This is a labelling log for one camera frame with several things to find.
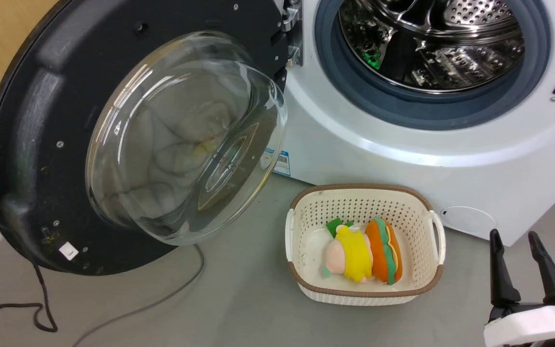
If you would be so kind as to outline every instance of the black cable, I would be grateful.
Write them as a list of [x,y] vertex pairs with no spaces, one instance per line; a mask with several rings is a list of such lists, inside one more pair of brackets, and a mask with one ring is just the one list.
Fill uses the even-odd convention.
[[[42,271],[40,271],[38,264],[36,264],[33,254],[31,254],[31,252],[27,249],[27,246],[24,244],[24,242],[21,242],[20,240],[18,240],[16,234],[12,229],[8,228],[7,226],[4,226],[3,224],[0,224],[0,229],[8,231],[10,235],[12,235],[14,238],[17,239],[16,241],[18,242],[20,248],[23,250],[24,256],[26,257],[27,260],[29,260],[29,262],[31,262],[31,265],[33,266],[33,270],[36,272],[36,276],[38,277],[38,281],[40,282],[40,287],[42,287],[42,294],[44,294],[44,305],[42,305],[42,303],[26,303],[26,304],[8,303],[8,304],[0,304],[0,309],[35,307],[37,308],[37,310],[33,312],[33,325],[35,325],[38,329],[44,332],[56,333],[57,330],[59,330],[59,327],[57,327],[57,323],[55,323],[53,314],[51,314],[51,306],[49,305],[49,301],[48,301],[48,291],[46,290],[46,283],[44,283],[44,277],[42,276]],[[38,321],[38,314],[42,309],[46,311],[46,316],[48,317],[48,320],[51,323],[50,327],[47,327],[46,325]]]
[[162,299],[159,299],[158,301],[149,304],[145,307],[141,307],[137,310],[133,310],[132,312],[128,312],[125,314],[122,314],[121,316],[117,316],[115,318],[109,319],[107,321],[104,321],[104,323],[98,325],[97,327],[94,327],[93,329],[91,329],[90,331],[86,332],[85,334],[83,334],[83,336],[81,336],[75,343],[74,345],[72,345],[72,347],[78,347],[78,345],[83,342],[83,340],[85,338],[87,338],[87,336],[93,334],[94,332],[96,332],[97,330],[100,330],[102,328],[104,328],[107,325],[110,325],[111,323],[115,323],[118,320],[127,318],[129,316],[134,316],[134,314],[138,314],[141,312],[144,312],[148,309],[151,309],[153,307],[156,307],[158,305],[160,305],[161,303],[163,303],[164,301],[167,301],[168,299],[172,298],[173,296],[177,295],[179,292],[181,292],[185,287],[187,287],[190,283],[192,283],[192,281],[194,281],[194,279],[196,279],[196,277],[198,277],[198,275],[200,275],[200,273],[202,272],[203,268],[205,267],[205,255],[202,254],[202,251],[200,250],[200,247],[198,246],[198,244],[194,244],[194,248],[196,248],[196,250],[198,251],[198,256],[200,257],[200,266],[198,268],[198,271],[196,271],[196,273],[194,274],[194,276],[192,276],[191,279],[189,279],[187,282],[185,282],[182,286],[180,286],[179,288],[177,288],[174,292],[172,292],[171,294],[168,294],[167,296],[163,297]]

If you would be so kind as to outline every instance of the white washing machine body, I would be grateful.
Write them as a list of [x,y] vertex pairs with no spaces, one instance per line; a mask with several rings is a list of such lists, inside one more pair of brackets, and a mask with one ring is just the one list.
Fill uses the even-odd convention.
[[445,226],[513,244],[555,203],[555,0],[546,70],[509,112],[457,130],[420,130],[364,112],[330,81],[315,41],[322,0],[304,0],[302,66],[289,68],[284,174],[315,185],[381,183],[416,189]]

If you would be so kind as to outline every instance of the basket handle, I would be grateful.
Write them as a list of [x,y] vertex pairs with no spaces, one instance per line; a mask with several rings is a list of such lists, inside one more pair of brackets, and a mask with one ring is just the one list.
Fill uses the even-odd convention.
[[434,224],[436,224],[436,233],[438,234],[438,265],[445,263],[445,255],[447,254],[447,241],[445,240],[445,227],[440,221],[440,217],[430,210],[429,211],[430,230],[434,232]]
[[286,259],[292,261],[292,233],[295,224],[295,210],[290,209],[286,215],[286,228],[284,228],[284,241],[286,243]]

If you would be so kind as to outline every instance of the washing machine door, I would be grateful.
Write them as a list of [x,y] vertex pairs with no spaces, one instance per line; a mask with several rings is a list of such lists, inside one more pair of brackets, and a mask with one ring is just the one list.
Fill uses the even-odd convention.
[[122,272],[232,222],[278,160],[272,0],[68,0],[0,84],[0,223],[38,264]]

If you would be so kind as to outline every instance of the gray floor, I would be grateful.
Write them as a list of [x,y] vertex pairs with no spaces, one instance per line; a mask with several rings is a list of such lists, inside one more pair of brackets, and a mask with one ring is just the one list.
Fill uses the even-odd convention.
[[[445,273],[431,292],[388,307],[345,307],[306,298],[284,256],[284,217],[306,185],[274,176],[229,229],[201,244],[207,263],[187,290],[163,305],[97,332],[84,347],[414,346],[480,347],[489,314],[489,246],[449,231]],[[555,259],[555,207],[535,226]],[[542,286],[526,239],[506,251],[522,299]],[[31,310],[0,310],[0,347],[69,346],[91,327],[171,292],[198,268],[194,248],[179,248],[125,274],[79,277],[44,270],[59,324],[35,329]],[[0,303],[41,301],[31,266],[0,244]]]

